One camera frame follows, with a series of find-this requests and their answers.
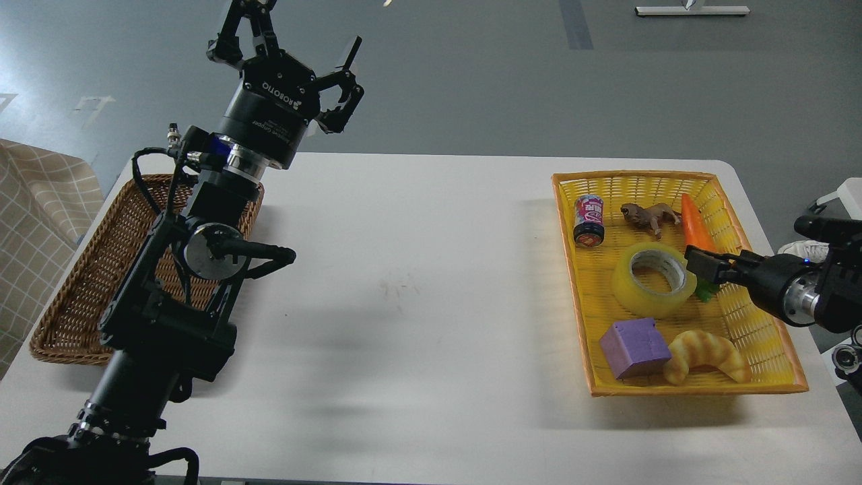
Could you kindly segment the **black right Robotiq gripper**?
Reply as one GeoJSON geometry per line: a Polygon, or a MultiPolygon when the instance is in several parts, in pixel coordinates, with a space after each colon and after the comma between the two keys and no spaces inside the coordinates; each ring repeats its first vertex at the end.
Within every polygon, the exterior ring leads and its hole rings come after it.
{"type": "Polygon", "coordinates": [[[815,325],[819,267],[807,259],[789,254],[763,257],[745,249],[739,254],[716,253],[688,245],[686,261],[697,288],[741,282],[755,306],[773,317],[791,327],[815,325]]]}

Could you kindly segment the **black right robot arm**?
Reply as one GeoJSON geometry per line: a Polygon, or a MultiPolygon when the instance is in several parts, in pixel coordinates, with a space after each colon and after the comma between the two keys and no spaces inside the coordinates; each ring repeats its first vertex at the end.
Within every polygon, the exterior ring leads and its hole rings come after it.
{"type": "Polygon", "coordinates": [[[819,325],[832,333],[852,334],[852,343],[832,351],[838,378],[859,393],[861,325],[861,223],[857,219],[803,215],[797,233],[826,243],[823,262],[779,254],[761,257],[751,251],[715,253],[688,245],[686,268],[712,284],[735,284],[748,290],[754,306],[791,327],[819,325]]]}

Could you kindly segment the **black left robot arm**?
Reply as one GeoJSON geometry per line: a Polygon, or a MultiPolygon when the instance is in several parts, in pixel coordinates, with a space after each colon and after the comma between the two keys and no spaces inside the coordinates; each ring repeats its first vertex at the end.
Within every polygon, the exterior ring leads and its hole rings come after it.
{"type": "Polygon", "coordinates": [[[240,78],[218,129],[177,136],[170,127],[168,148],[133,154],[133,182],[155,221],[99,322],[113,356],[67,434],[28,444],[3,484],[153,484],[172,461],[186,463],[186,484],[198,483],[193,449],[149,451],[166,427],[162,412],[233,356],[229,316],[243,282],[296,260],[292,249],[245,239],[241,215],[265,169],[290,167],[311,123],[342,132],[364,95],[350,69],[360,36],[335,71],[317,76],[278,46],[274,6],[230,2],[207,44],[207,58],[240,78]]]}

